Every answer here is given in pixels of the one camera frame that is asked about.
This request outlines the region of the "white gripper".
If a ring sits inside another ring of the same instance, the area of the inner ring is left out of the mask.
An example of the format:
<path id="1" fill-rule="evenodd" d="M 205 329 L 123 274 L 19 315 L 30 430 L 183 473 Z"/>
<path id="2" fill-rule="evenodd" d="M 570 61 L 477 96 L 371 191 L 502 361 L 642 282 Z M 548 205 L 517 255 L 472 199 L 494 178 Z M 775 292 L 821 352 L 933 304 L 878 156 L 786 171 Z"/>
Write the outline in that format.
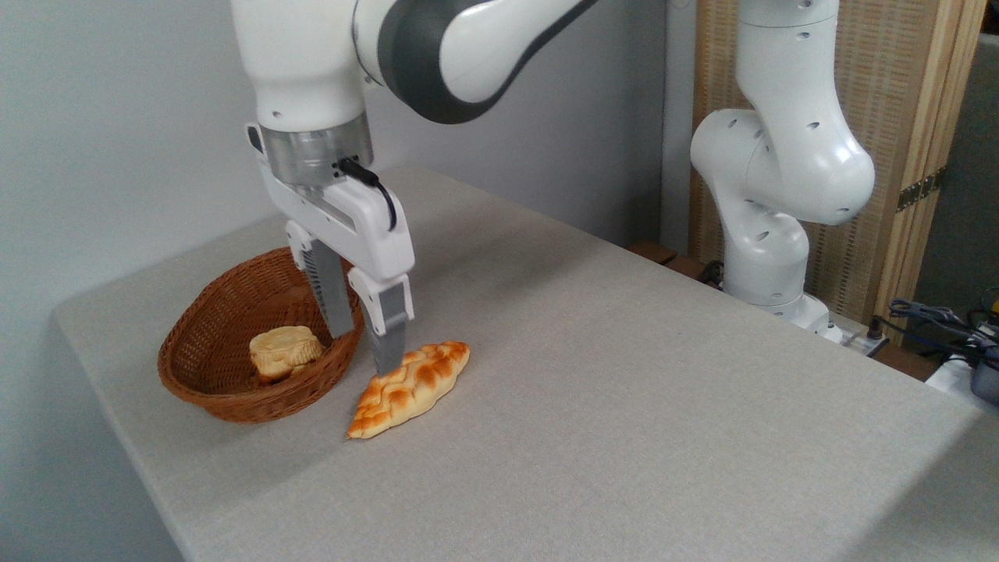
<path id="1" fill-rule="evenodd" d="M 415 259 L 402 203 L 393 197 L 396 214 L 390 214 L 381 191 L 339 170 L 322 187 L 283 183 L 272 175 L 256 124 L 247 124 L 247 137 L 268 195 L 293 220 L 286 222 L 293 262 L 309 281 L 329 335 L 336 339 L 354 328 L 342 256 L 357 266 L 347 281 L 364 305 L 377 374 L 393 372 L 406 353 L 404 332 L 414 319 L 407 273 Z"/>

